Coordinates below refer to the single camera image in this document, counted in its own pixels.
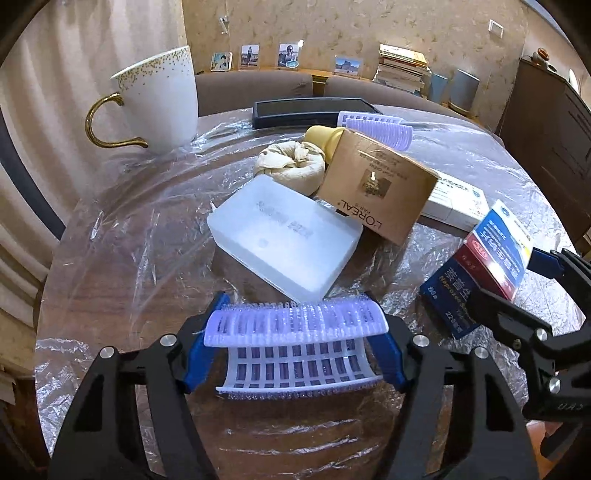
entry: white mug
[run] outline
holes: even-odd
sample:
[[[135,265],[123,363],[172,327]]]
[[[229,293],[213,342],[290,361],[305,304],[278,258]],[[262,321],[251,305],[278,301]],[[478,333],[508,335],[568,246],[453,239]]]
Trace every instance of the white mug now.
[[[154,154],[189,143],[197,134],[197,87],[188,46],[166,51],[115,73],[116,93],[97,101],[86,115],[86,135],[98,147],[140,145]],[[135,138],[104,142],[92,131],[92,119],[103,103],[116,102]]]

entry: wall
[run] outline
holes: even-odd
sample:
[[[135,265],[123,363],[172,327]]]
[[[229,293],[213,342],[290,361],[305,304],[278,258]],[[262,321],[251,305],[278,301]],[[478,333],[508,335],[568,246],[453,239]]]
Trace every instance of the wall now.
[[[277,62],[280,42],[305,40],[301,68],[332,70],[335,54],[363,58],[372,78],[379,43],[422,51],[433,72],[455,68],[480,78],[474,113],[495,128],[511,93],[527,35],[527,10],[519,0],[183,0],[187,39],[196,71],[209,70],[214,51],[259,43],[263,66]],[[222,35],[217,19],[230,19]],[[489,19],[505,27],[488,33]]]
[[[591,77],[572,45],[533,10],[527,12],[527,20],[528,34],[523,55],[530,56],[539,47],[545,48],[550,55],[550,64],[557,70],[556,73],[568,79],[569,70],[573,70],[579,83],[581,97],[587,105],[591,105]]]

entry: white plastic box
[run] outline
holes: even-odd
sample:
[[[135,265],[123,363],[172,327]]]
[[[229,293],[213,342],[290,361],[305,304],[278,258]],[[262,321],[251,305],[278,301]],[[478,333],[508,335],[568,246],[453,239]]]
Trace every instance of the white plastic box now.
[[[297,302],[316,303],[353,255],[363,225],[266,175],[207,217],[217,245]]]

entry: l'oreal box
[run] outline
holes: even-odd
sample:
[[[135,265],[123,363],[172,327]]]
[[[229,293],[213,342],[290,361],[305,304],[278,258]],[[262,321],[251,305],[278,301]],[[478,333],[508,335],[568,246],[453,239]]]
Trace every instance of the l'oreal box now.
[[[402,245],[437,180],[434,170],[346,129],[318,197]]]

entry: gold speckles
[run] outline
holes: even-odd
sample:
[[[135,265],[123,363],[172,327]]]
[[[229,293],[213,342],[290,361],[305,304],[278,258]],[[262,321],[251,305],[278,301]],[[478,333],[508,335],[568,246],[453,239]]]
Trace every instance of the gold speckles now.
[[[116,79],[119,91],[129,90],[138,79],[141,80],[157,73],[164,73],[167,67],[172,67],[172,70],[174,70],[173,66],[180,66],[182,67],[181,73],[184,73],[185,69],[187,73],[190,73],[191,64],[192,60],[188,47],[164,53],[118,75]]]

